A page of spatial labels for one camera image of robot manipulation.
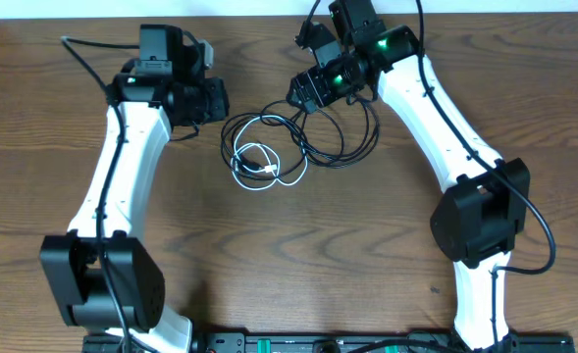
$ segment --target wooden surface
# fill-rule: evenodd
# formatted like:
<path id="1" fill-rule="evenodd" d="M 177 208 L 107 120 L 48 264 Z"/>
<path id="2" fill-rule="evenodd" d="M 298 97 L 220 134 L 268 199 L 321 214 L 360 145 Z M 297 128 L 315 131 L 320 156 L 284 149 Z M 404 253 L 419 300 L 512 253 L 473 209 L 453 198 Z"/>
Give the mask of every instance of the wooden surface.
<path id="1" fill-rule="evenodd" d="M 37 258 L 42 236 L 63 233 L 82 202 L 106 107 L 59 36 L 137 42 L 141 23 L 184 27 L 213 44 L 212 74 L 225 79 L 236 114 L 282 99 L 289 79 L 314 64 L 292 42 L 301 20 L 0 23 L 0 352 L 77 352 L 83 335 L 62 323 Z M 417 25 L 414 16 L 386 20 Z M 507 277 L 508 323 L 567 331 L 578 349 L 578 14 L 440 15 L 427 26 L 428 53 L 450 97 L 506 160 L 526 161 L 532 200 L 555 232 L 550 273 Z M 80 51 L 106 80 L 133 54 Z M 219 157 L 222 124 L 169 144 L 146 225 L 168 303 L 201 323 L 251 331 L 449 328 L 452 265 L 428 227 L 437 181 L 398 117 L 377 108 L 383 135 L 371 156 L 345 170 L 312 168 L 292 188 L 238 187 Z M 357 143 L 358 108 L 338 102 L 332 110 Z M 309 137 L 335 148 L 320 122 Z M 258 133 L 294 152 L 285 132 Z M 528 221 L 512 264 L 538 267 L 547 244 Z"/>

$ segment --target white arm segment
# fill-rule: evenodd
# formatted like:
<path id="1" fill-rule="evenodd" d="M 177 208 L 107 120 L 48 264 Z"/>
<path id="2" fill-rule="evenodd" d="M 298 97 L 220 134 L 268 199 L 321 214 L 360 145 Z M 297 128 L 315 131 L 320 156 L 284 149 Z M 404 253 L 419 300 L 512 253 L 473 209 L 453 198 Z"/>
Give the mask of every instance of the white arm segment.
<path id="1" fill-rule="evenodd" d="M 501 159 L 500 154 L 480 138 L 456 109 L 437 80 L 428 57 L 424 57 L 424 69 L 429 84 L 435 87 L 435 97 L 452 123 L 472 148 L 478 151 L 478 155 L 495 167 L 495 160 Z M 381 73 L 378 92 L 406 124 L 430 161 L 442 192 L 457 185 L 456 179 L 461 175 L 472 178 L 486 172 L 468 158 L 467 151 L 448 128 L 430 98 L 424 95 L 417 56 L 396 62 L 393 70 L 387 74 Z M 454 328 L 470 349 L 487 348 L 494 344 L 490 271 L 494 265 L 505 266 L 509 257 L 510 253 L 498 253 L 482 261 L 475 270 L 469 269 L 462 262 L 454 263 L 458 301 Z M 499 341 L 508 334 L 503 302 L 504 273 L 499 272 L 496 311 Z"/>
<path id="2" fill-rule="evenodd" d="M 124 102 L 119 109 L 125 120 L 127 139 L 108 192 L 104 236 L 110 237 L 115 230 L 123 230 L 128 236 L 144 242 L 144 216 L 149 191 L 160 154 L 171 137 L 171 125 L 162 108 L 150 108 L 144 102 Z M 105 143 L 92 184 L 69 225 L 69 230 L 76 229 L 82 237 L 96 236 L 95 209 L 119 135 L 119 123 L 111 107 L 107 118 Z M 123 335 L 120 328 L 110 328 L 107 333 Z M 185 353 L 190 346 L 192 322 L 165 305 L 155 328 L 149 333 L 131 329 L 131 334 L 159 352 Z"/>

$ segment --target wood grain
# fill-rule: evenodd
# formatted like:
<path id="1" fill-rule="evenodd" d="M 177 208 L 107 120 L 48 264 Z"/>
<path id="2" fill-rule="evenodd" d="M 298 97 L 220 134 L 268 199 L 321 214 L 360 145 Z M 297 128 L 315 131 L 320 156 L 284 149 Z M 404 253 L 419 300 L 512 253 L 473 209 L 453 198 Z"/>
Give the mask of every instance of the wood grain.
<path id="1" fill-rule="evenodd" d="M 292 42 L 301 20 L 0 23 L 0 352 L 77 352 L 83 335 L 64 327 L 37 254 L 87 191 L 105 102 L 59 36 L 133 43 L 142 23 L 185 27 L 213 44 L 212 75 L 225 79 L 236 114 L 283 98 L 289 79 L 313 65 Z M 417 24 L 413 16 L 386 21 Z M 532 199 L 559 246 L 550 273 L 507 278 L 507 320 L 519 331 L 569 332 L 578 349 L 578 14 L 438 15 L 427 26 L 442 84 L 505 159 L 526 161 Z M 133 55 L 80 51 L 106 78 Z M 221 124 L 168 145 L 146 225 L 168 303 L 198 322 L 251 331 L 449 328 L 453 272 L 428 227 L 437 182 L 404 125 L 376 108 L 383 135 L 373 155 L 345 170 L 313 168 L 297 186 L 265 193 L 232 180 L 219 156 Z M 331 110 L 357 143 L 360 111 Z M 338 143 L 323 119 L 311 131 L 325 148 Z M 283 131 L 255 133 L 294 153 Z M 529 218 L 512 263 L 539 266 L 547 252 Z"/>

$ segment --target white cable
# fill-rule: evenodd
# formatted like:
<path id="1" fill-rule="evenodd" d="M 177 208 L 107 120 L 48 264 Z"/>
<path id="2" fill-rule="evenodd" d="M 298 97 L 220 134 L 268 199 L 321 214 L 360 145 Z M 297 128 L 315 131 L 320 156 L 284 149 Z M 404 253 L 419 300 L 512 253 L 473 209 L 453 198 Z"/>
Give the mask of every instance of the white cable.
<path id="1" fill-rule="evenodd" d="M 308 169 L 308 158 L 306 157 L 306 151 L 303 149 L 303 145 L 301 148 L 301 153 L 304 155 L 304 168 L 301 171 L 301 174 L 297 177 L 297 179 L 295 181 L 292 181 L 292 182 L 284 182 L 279 178 L 280 171 L 281 171 L 281 169 L 280 169 L 280 156 L 278 155 L 278 153 L 276 153 L 276 151 L 273 150 L 273 148 L 267 146 L 264 143 L 255 143 L 255 142 L 245 143 L 244 145 L 238 147 L 238 140 L 240 139 L 240 136 L 242 135 L 242 133 L 245 132 L 251 124 L 256 123 L 256 122 L 260 122 L 262 119 L 271 119 L 271 120 L 275 120 L 275 121 L 278 121 L 281 123 L 286 122 L 286 120 L 283 117 L 280 117 L 277 115 L 257 116 L 256 118 L 247 122 L 247 124 L 245 124 L 242 127 L 242 129 L 238 132 L 238 134 L 236 135 L 236 138 L 234 140 L 234 155 L 232 156 L 232 159 L 230 159 L 230 165 L 232 165 L 232 169 L 233 169 L 232 170 L 232 176 L 234 177 L 234 180 L 236 180 L 236 182 L 240 186 L 242 186 L 243 188 L 245 188 L 247 190 L 251 190 L 251 191 L 266 190 L 266 189 L 270 188 L 271 186 L 273 186 L 276 182 L 279 182 L 280 184 L 282 184 L 284 186 L 293 186 L 301 180 L 301 178 L 306 173 L 306 170 Z M 273 175 L 274 179 L 270 180 L 271 182 L 265 186 L 260 186 L 260 187 L 247 186 L 240 180 L 240 177 L 238 176 L 238 164 L 239 164 L 239 162 L 241 162 L 240 156 L 246 150 L 248 150 L 252 147 L 257 148 L 260 150 L 260 152 L 262 152 L 262 154 L 265 156 L 265 159 L 267 160 L 267 166 L 264 166 L 262 169 L 260 169 L 258 171 L 253 171 L 252 169 L 248 168 L 245 165 L 243 165 L 242 167 L 244 169 L 246 169 L 249 173 Z M 270 155 L 267 151 L 271 152 L 271 154 L 274 156 L 275 164 L 272 163 Z"/>

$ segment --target white background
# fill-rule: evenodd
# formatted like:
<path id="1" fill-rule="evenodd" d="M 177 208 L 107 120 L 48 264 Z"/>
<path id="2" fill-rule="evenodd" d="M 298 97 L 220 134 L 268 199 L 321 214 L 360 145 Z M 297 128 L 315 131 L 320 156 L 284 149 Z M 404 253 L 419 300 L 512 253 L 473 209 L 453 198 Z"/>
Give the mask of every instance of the white background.
<path id="1" fill-rule="evenodd" d="M 332 0 L 322 0 L 327 14 Z M 0 0 L 0 19 L 305 15 L 314 0 Z M 380 14 L 415 13 L 414 0 L 373 0 Z M 578 12 L 578 0 L 424 0 L 428 13 Z"/>

